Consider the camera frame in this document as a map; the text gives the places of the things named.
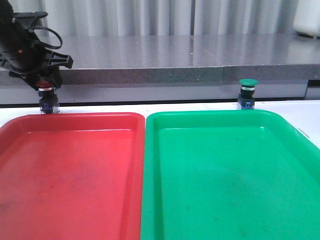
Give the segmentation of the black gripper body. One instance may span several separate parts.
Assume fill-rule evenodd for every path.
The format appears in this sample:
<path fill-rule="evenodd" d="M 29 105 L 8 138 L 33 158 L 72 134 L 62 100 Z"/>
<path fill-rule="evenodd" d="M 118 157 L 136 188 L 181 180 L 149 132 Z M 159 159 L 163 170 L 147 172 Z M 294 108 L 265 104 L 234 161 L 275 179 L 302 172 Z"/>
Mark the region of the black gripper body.
<path fill-rule="evenodd" d="M 0 66 L 17 75 L 40 74 L 60 66 L 72 68 L 70 55 L 56 52 L 63 45 L 54 30 L 38 25 L 48 16 L 45 11 L 14 12 L 0 15 Z M 35 30 L 44 30 L 57 37 L 59 45 L 41 41 Z"/>

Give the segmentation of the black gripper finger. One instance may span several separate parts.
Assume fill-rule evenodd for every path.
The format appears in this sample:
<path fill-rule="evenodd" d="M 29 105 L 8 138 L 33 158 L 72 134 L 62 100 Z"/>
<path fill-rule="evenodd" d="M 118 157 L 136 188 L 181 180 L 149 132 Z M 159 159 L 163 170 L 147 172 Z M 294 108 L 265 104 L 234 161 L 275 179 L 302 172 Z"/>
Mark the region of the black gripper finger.
<path fill-rule="evenodd" d="M 44 80 L 51 83 L 54 88 L 60 89 L 62 86 L 62 77 L 59 66 L 51 67 L 45 70 Z"/>
<path fill-rule="evenodd" d="M 25 75 L 25 74 L 18 74 L 16 72 L 10 71 L 9 76 L 12 78 L 22 79 L 25 83 L 27 83 L 35 91 L 39 90 L 39 87 L 37 86 L 37 82 L 40 80 L 40 77 L 38 74 Z"/>

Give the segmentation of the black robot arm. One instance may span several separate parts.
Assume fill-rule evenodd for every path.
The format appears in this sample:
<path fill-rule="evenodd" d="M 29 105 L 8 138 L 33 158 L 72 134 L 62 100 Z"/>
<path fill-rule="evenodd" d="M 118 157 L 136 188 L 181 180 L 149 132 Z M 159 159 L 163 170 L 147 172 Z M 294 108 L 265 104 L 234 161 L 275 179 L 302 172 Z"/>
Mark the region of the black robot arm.
<path fill-rule="evenodd" d="M 51 45 L 37 36 L 36 30 L 44 30 L 63 41 L 54 30 L 38 25 L 47 15 L 44 11 L 14 12 L 9 1 L 0 2 L 0 67 L 40 93 L 59 89 L 63 82 L 60 67 L 73 65 L 70 55 L 57 52 L 61 44 Z"/>

